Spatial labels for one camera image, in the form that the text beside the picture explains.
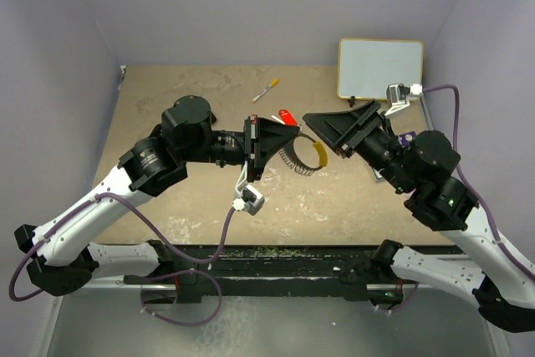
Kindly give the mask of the red key tag with key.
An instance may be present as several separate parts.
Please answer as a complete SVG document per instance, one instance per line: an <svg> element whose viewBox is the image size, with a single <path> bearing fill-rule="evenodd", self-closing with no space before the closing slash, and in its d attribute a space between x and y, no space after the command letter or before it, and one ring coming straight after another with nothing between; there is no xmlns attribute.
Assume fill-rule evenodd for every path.
<svg viewBox="0 0 535 357"><path fill-rule="evenodd" d="M271 115L271 119L284 125L299 126L298 121L286 109L280 109L276 115Z"/></svg>

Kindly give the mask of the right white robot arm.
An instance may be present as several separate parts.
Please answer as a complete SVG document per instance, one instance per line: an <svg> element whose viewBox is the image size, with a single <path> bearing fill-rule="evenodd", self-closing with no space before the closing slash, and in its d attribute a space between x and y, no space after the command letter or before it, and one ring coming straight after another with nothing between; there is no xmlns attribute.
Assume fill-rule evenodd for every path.
<svg viewBox="0 0 535 357"><path fill-rule="evenodd" d="M482 202L452 175L461 157L443 133L424 130L402 146L375 100L345 112L307 113L303 120L336 154L360 156L396 193L408 195L404 205L413 218L474 263L462 266L385 240L371 264L378 281L424 283L463 299L507 332L534 330L534 266L516 248L504 252L493 237Z"/></svg>

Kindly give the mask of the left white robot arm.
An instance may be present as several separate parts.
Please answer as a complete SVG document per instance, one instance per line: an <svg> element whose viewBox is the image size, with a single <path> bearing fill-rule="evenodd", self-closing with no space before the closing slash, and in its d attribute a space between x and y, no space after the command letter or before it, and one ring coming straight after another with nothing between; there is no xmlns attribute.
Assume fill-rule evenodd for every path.
<svg viewBox="0 0 535 357"><path fill-rule="evenodd" d="M15 231L25 254L16 270L27 271L39 292L62 296L93 279L120 275L163 283L171 276L172 253L194 264L214 263L222 245L209 258L194 258L172 245L153 223L148 226L158 237L155 241L110 246L96 243L95 238L127 212L139 215L139 206L184 181L189 162L241 168L223 236L236 212L257 214L264 197L253 182L261 179L267 162L300 129L251 115L240 132L214 130L216 120L206 99L179 98L93 190L53 220L41 226L22 225Z"/></svg>

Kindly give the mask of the purple booklet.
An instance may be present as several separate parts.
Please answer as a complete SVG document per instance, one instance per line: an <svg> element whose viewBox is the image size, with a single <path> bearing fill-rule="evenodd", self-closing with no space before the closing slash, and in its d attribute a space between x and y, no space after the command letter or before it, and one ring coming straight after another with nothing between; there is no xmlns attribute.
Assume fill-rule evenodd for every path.
<svg viewBox="0 0 535 357"><path fill-rule="evenodd" d="M405 133L397 135L397 140L401 147L406 147L409 143L411 143L411 141L413 141L415 137L416 137L416 132L409 131L409 132L405 132ZM384 177L375 168L372 168L372 172L377 182L384 180Z"/></svg>

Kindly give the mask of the white yellow marker pen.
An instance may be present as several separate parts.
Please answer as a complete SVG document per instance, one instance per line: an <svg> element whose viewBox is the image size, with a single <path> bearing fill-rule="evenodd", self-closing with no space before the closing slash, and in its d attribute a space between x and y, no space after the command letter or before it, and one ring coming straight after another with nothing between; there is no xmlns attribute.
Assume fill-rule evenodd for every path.
<svg viewBox="0 0 535 357"><path fill-rule="evenodd" d="M263 96L265 96L271 89L276 87L279 83L279 79L273 80L269 85L267 85L259 94L257 94L253 99L252 103L257 103Z"/></svg>

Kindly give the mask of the small whiteboard yellow frame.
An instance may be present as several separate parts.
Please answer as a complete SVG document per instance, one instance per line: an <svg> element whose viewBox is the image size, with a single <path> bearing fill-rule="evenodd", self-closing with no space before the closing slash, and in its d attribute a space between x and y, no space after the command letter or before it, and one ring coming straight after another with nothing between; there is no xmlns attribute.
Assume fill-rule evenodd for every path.
<svg viewBox="0 0 535 357"><path fill-rule="evenodd" d="M391 84L419 84L424 44L419 40L342 38L337 95L344 100L386 101Z"/></svg>

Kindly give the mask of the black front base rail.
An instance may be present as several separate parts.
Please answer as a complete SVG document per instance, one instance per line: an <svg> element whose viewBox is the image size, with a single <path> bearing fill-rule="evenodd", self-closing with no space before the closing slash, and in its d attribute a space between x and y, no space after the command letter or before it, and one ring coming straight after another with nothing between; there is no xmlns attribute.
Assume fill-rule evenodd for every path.
<svg viewBox="0 0 535 357"><path fill-rule="evenodd" d="M140 285L145 293L163 290L179 303L198 303L204 296L342 298L396 305L414 288L388 268L372 262L374 247L314 245L229 245L214 263L213 245L182 245L191 261L161 243L163 259L147 277L127 275L125 283Z"/></svg>

